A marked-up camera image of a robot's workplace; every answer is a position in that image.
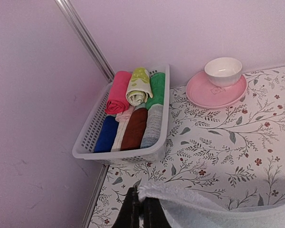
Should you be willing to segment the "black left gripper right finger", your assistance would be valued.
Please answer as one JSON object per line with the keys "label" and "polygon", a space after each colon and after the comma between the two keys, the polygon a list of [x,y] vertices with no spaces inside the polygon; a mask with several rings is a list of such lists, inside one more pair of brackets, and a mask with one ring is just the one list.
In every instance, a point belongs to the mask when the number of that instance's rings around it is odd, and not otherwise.
{"label": "black left gripper right finger", "polygon": [[143,227],[171,228],[158,199],[145,198],[143,202]]}

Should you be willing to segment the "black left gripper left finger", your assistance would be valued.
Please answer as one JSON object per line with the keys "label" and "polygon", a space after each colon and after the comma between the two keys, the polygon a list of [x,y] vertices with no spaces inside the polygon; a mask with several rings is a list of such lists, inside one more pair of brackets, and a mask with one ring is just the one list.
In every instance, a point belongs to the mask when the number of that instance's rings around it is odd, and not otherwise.
{"label": "black left gripper left finger", "polygon": [[131,187],[125,196],[119,214],[112,228],[138,228],[140,216],[140,202],[136,187]]}

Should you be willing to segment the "light blue towel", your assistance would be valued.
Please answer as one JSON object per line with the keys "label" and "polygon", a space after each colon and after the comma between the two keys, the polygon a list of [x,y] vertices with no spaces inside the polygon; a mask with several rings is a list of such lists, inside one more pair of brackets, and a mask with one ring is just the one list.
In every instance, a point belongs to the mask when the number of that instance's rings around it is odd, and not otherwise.
{"label": "light blue towel", "polygon": [[139,186],[138,198],[155,198],[171,228],[285,228],[285,204],[228,211],[198,192],[169,184]]}

